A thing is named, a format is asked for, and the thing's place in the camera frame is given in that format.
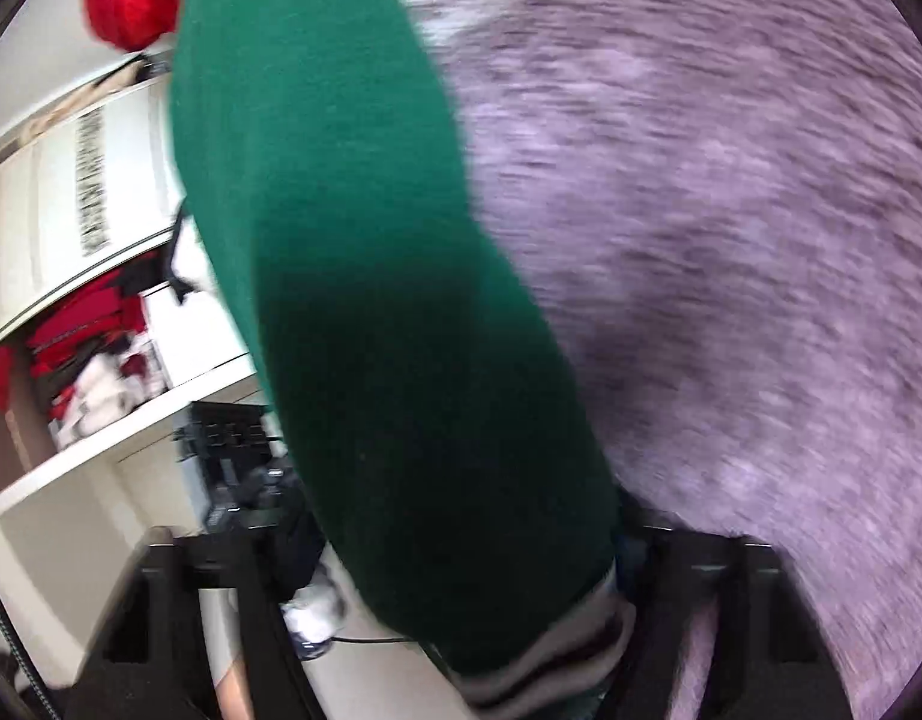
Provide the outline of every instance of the shelf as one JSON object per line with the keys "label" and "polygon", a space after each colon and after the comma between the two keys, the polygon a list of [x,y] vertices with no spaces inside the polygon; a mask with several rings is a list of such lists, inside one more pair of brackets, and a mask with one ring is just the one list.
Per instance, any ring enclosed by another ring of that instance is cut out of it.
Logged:
{"label": "shelf", "polygon": [[49,309],[52,305],[61,300],[61,298],[65,298],[66,295],[69,295],[69,293],[83,287],[98,276],[107,274],[108,271],[113,271],[115,268],[119,268],[119,266],[122,266],[128,262],[128,260],[133,260],[137,255],[143,254],[146,251],[155,250],[157,247],[162,247],[162,245],[165,245],[170,240],[171,230],[161,230],[135,244],[131,244],[129,247],[123,248],[123,250],[107,255],[104,259],[96,263],[92,263],[90,268],[81,271],[80,274],[72,276],[58,288],[48,290],[44,295],[40,295],[17,316],[5,322],[5,324],[0,327],[0,343],[2,343],[5,338],[8,338],[11,333],[16,332],[18,328],[22,327],[25,322],[30,322],[31,319],[42,311]]}
{"label": "shelf", "polygon": [[37,490],[89,461],[117,463],[157,440],[171,435],[171,417],[188,403],[203,398],[237,401],[258,389],[255,367],[247,354],[218,365],[139,406],[133,413],[99,430],[93,436],[59,452],[0,491],[0,515]]}

